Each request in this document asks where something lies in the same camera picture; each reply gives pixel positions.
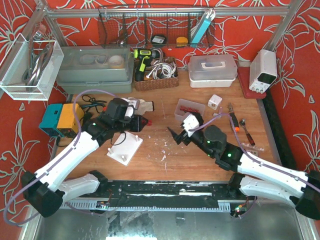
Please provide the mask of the beige work glove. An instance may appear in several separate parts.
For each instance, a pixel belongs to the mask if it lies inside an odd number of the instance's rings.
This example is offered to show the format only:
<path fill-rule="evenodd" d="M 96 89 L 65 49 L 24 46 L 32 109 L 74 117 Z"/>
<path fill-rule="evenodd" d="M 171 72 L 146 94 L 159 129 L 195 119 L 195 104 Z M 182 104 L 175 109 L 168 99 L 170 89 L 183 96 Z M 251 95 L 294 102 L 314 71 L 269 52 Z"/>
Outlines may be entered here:
<path fill-rule="evenodd" d="M 128 97 L 127 100 L 134 105 L 134 113 L 136 115 L 144 115 L 145 112 L 153 112 L 155 110 L 153 101 L 145 101 L 134 97 Z"/>

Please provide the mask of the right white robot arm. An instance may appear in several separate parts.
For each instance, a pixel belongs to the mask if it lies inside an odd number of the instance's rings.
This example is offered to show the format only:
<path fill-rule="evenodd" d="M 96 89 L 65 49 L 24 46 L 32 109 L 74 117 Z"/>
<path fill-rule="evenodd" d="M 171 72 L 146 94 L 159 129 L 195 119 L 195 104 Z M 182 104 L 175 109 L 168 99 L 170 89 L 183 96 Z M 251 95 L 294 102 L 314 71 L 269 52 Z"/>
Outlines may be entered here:
<path fill-rule="evenodd" d="M 227 136 L 217 126 L 197 130 L 188 135 L 172 129 L 170 133 L 177 144 L 194 143 L 215 163 L 232 171 L 229 185 L 237 194 L 282 201 L 305 217 L 320 218 L 320 173 L 297 171 L 270 163 L 227 142 Z"/>

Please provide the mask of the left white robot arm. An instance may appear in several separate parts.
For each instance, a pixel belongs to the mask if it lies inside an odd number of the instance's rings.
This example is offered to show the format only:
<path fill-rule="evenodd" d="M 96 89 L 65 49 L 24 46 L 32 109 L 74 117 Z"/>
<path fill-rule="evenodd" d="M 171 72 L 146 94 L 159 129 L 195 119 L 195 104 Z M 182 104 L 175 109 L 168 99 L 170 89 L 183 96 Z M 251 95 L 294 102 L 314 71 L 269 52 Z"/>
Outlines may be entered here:
<path fill-rule="evenodd" d="M 25 172 L 21 178 L 23 197 L 44 218 L 56 213 L 62 204 L 86 194 L 108 190 L 108 179 L 99 171 L 67 180 L 70 172 L 88 155 L 116 133 L 139 133 L 148 119 L 135 112 L 137 98 L 114 98 L 99 116 L 88 119 L 73 141 L 48 164 L 35 173 Z"/>

